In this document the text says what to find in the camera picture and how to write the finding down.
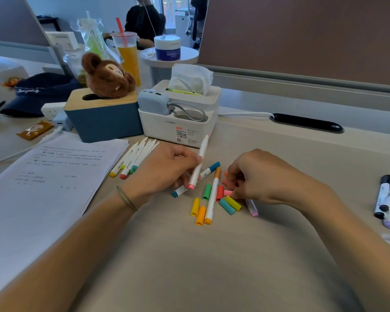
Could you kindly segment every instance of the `yellow marker cap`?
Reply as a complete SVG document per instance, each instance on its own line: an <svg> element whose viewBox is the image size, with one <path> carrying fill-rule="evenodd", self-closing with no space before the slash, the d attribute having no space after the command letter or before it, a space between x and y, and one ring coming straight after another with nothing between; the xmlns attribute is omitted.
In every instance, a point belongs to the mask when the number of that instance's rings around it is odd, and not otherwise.
<svg viewBox="0 0 390 312"><path fill-rule="evenodd" d="M220 167L217 167L217 169L215 170L214 178L218 178L218 179L221 178L221 168Z"/></svg>
<svg viewBox="0 0 390 312"><path fill-rule="evenodd" d="M204 217L206 212L207 212L207 208L205 208L205 206L201 206L201 208L199 208L198 216L196 217L196 221L195 221L196 225L204 224Z"/></svg>
<svg viewBox="0 0 390 312"><path fill-rule="evenodd" d="M191 215L193 215L194 217L198 215L199 203L200 203L199 198L195 198L191 209Z"/></svg>
<svg viewBox="0 0 390 312"><path fill-rule="evenodd" d="M232 199L230 196L225 196L224 199L231 207L233 207L237 211L240 211L241 205L237 201Z"/></svg>

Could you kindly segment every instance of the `hair tie on wrist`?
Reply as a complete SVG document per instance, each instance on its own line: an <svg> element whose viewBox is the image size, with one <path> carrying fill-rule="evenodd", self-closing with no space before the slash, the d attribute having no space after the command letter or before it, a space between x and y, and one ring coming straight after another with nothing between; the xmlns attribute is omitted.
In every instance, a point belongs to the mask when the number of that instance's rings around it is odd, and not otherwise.
<svg viewBox="0 0 390 312"><path fill-rule="evenodd" d="M129 206L131 209L133 209L135 212L138 211L138 209L136 208L136 206L131 202L130 198L127 197L127 195L125 194L125 192L118 186L116 185L115 186L117 188L117 191L119 192L119 196L120 198L124 201L124 203Z"/></svg>

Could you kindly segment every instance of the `power strip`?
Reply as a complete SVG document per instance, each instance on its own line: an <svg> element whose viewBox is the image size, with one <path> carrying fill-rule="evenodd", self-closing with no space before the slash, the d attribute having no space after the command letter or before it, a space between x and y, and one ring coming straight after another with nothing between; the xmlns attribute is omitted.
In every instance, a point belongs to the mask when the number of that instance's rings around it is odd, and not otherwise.
<svg viewBox="0 0 390 312"><path fill-rule="evenodd" d="M52 121L58 115L58 113L63 111L65 104L66 102L46 103L40 110L47 120Z"/></svg>

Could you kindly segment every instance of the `white tissue paper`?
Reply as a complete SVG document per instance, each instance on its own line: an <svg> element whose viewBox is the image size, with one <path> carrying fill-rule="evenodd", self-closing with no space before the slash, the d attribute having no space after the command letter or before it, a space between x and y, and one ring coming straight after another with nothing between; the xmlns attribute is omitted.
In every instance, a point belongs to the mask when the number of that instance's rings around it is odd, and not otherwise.
<svg viewBox="0 0 390 312"><path fill-rule="evenodd" d="M207 95L213 78L214 73L207 68L177 63L172 67L169 89Z"/></svg>

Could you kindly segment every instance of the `hand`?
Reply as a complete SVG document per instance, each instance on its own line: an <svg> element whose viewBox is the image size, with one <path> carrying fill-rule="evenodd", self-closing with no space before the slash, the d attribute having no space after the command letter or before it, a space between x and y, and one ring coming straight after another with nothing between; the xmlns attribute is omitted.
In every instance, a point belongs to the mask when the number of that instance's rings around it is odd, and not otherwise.
<svg viewBox="0 0 390 312"><path fill-rule="evenodd" d="M152 194L172 184L177 187L178 179L188 188L189 176L186 172L192 173L193 168L201 162L202 157L187 147L162 142L121 187L127 195L145 196L147 201Z"/></svg>
<svg viewBox="0 0 390 312"><path fill-rule="evenodd" d="M227 186L234 190L233 198L286 204L300 211L315 195L332 193L327 185L260 149L243 153L229 166Z"/></svg>

